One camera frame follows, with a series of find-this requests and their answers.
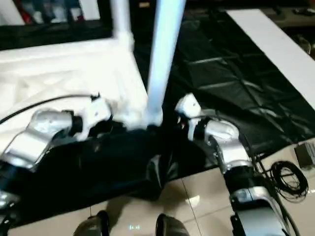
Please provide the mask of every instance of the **small device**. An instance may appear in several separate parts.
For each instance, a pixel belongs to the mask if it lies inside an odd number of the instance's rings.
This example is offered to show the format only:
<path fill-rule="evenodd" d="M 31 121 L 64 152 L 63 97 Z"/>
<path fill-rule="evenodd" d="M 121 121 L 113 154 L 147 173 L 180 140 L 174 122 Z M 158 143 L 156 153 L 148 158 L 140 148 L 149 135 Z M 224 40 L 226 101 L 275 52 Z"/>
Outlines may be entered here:
<path fill-rule="evenodd" d="M 315 145 L 305 142 L 294 148 L 297 160 L 302 170 L 315 168 Z"/>

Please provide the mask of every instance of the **black plastic sheet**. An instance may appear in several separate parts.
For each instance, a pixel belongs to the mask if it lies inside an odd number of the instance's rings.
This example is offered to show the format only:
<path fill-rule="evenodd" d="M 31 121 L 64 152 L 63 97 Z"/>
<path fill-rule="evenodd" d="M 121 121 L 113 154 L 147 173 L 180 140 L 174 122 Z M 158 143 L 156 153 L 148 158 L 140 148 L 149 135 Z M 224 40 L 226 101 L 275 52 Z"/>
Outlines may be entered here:
<path fill-rule="evenodd" d="M 149 22 L 134 31 L 134 54 L 145 85 L 153 30 Z M 76 34 L 85 40 L 89 38 L 85 30 L 90 39 L 109 35 L 99 22 L 82 23 L 80 30 L 75 26 L 73 34 L 62 27 L 0 28 L 6 38 L 0 46 L 69 42 L 75 41 Z M 36 30 L 41 37 L 33 34 Z M 187 141 L 172 127 L 174 107 L 189 92 L 206 113 L 236 123 L 255 154 L 268 155 L 314 137 L 315 111 L 227 14 L 186 13 L 164 100 L 162 129 L 105 135 L 52 149 L 17 205 L 18 224 L 121 194 L 156 199 L 166 182 L 215 168 L 213 150 Z"/>

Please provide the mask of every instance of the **black cable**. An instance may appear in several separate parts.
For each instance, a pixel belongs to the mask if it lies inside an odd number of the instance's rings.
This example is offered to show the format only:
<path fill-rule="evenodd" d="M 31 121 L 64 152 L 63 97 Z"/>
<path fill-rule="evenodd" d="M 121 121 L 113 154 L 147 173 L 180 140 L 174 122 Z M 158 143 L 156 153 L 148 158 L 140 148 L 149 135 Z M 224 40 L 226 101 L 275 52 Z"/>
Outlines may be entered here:
<path fill-rule="evenodd" d="M 277 192 L 284 199 L 292 203 L 299 203 L 306 198 L 309 189 L 307 179 L 292 162 L 277 161 L 272 164 L 269 173 Z M 285 177 L 288 176 L 295 177 L 295 180 L 286 181 Z"/>
<path fill-rule="evenodd" d="M 54 97 L 54 98 L 50 98 L 50 99 L 47 99 L 47 100 L 43 100 L 43 101 L 40 101 L 40 102 L 36 102 L 34 104 L 31 104 L 27 107 L 24 107 L 22 109 L 19 109 L 17 111 L 15 111 L 14 113 L 11 113 L 10 115 L 2 118 L 0 120 L 0 124 L 3 124 L 4 122 L 6 122 L 7 120 L 17 116 L 18 114 L 22 113 L 22 112 L 25 112 L 29 109 L 32 109 L 34 107 L 37 107 L 37 106 L 40 106 L 42 104 L 45 104 L 45 103 L 48 103 L 48 102 L 52 102 L 52 101 L 56 101 L 56 100 L 60 100 L 60 99 L 66 99 L 66 98 L 75 98 L 75 97 L 82 97 L 82 98 L 90 98 L 90 99 L 95 99 L 97 98 L 97 96 L 95 95 L 91 95 L 91 94 L 69 94 L 69 95 L 64 95 L 64 96 L 59 96 L 59 97 Z"/>

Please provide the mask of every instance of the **silver robot arm segment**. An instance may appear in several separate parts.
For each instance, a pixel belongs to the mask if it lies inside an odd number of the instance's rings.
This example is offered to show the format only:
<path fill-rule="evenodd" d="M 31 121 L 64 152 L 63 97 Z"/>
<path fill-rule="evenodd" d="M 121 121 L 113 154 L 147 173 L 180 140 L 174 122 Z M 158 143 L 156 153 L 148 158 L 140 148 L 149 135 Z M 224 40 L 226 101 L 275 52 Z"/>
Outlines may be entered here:
<path fill-rule="evenodd" d="M 203 139 L 214 146 L 214 154 L 235 212 L 231 216 L 235 236 L 289 236 L 277 202 L 269 193 L 262 176 L 256 173 L 240 132 L 232 123 L 213 120 L 202 113 L 192 94 L 183 97 L 175 109 L 188 120 L 188 139 Z"/>

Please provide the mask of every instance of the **white styrofoam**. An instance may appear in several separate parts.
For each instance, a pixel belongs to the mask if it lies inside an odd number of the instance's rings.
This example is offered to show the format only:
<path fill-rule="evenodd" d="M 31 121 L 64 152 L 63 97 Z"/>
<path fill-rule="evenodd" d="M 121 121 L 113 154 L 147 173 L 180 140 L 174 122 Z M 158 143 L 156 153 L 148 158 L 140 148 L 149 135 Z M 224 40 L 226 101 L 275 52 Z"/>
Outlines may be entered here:
<path fill-rule="evenodd" d="M 98 92 L 112 105 L 114 119 L 129 126 L 139 122 L 147 94 L 133 53 L 116 39 L 0 52 L 0 118 L 59 95 Z M 41 107 L 79 111 L 89 103 L 89 99 L 73 98 Z M 0 125 L 0 150 L 39 108 Z"/>

